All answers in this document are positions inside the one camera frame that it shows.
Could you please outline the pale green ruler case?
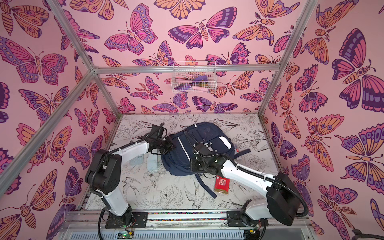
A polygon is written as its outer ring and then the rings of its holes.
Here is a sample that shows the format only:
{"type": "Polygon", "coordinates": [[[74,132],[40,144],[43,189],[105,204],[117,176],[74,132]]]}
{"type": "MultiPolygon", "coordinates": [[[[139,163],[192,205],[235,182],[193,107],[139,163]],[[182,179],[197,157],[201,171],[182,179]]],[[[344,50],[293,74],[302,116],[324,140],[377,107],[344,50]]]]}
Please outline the pale green ruler case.
{"type": "Polygon", "coordinates": [[[150,154],[147,159],[147,170],[150,173],[157,172],[159,169],[158,156],[150,154]]]}

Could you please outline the navy blue backpack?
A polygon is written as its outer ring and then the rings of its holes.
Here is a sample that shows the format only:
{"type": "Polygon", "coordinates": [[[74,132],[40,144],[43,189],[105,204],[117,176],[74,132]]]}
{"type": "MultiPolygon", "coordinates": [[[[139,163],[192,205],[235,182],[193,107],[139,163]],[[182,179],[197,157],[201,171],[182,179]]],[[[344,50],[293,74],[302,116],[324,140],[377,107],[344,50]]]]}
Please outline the navy blue backpack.
{"type": "Polygon", "coordinates": [[[203,174],[219,174],[219,160],[228,156],[233,160],[248,154],[250,149],[238,152],[231,139],[213,123],[202,122],[170,135],[172,150],[161,156],[163,166],[174,176],[194,175],[206,192],[217,195],[203,182],[203,174]]]}

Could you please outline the red pencil case package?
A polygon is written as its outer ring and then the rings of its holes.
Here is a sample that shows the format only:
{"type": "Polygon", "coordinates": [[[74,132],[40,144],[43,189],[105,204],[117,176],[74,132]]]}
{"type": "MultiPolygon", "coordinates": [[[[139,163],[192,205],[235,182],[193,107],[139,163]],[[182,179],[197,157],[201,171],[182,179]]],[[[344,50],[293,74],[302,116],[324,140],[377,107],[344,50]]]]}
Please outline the red pencil case package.
{"type": "Polygon", "coordinates": [[[216,176],[214,191],[222,194],[228,194],[230,188],[230,179],[216,176]]]}

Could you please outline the grey scientific calculator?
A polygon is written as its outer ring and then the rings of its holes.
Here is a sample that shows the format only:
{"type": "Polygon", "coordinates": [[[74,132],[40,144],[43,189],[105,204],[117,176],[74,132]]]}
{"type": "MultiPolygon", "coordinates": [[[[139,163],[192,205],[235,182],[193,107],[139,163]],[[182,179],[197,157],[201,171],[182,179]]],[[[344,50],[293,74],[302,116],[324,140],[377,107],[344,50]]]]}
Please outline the grey scientific calculator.
{"type": "Polygon", "coordinates": [[[135,158],[133,158],[132,160],[130,160],[130,166],[138,166],[138,165],[141,165],[143,164],[144,162],[144,155],[139,155],[135,158]]]}

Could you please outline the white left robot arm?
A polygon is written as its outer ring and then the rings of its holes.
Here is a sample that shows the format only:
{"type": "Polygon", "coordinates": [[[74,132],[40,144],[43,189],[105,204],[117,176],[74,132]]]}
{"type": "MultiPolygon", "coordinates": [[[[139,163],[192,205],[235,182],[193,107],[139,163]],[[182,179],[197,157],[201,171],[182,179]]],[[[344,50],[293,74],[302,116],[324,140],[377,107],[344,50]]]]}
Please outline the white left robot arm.
{"type": "Polygon", "coordinates": [[[119,187],[122,182],[122,166],[146,153],[163,155],[171,151],[174,146],[164,125],[152,125],[149,133],[113,150],[97,150],[92,158],[86,173],[86,183],[91,193],[102,200],[104,211],[108,211],[120,227],[128,227],[133,222],[132,207],[119,187]]]}

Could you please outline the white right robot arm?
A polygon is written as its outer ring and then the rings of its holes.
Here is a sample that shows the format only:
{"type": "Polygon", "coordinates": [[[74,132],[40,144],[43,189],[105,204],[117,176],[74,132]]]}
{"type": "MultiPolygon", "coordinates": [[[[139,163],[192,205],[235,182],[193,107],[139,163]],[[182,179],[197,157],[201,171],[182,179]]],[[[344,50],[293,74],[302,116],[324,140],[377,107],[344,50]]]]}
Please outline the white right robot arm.
{"type": "Polygon", "coordinates": [[[309,214],[304,197],[286,174],[272,175],[253,170],[227,154],[211,151],[208,145],[198,142],[192,134],[184,132],[184,135],[195,155],[191,160],[192,170],[234,180],[263,195],[262,200],[245,204],[244,213],[248,218],[254,221],[273,218],[291,226],[296,217],[309,214]]]}

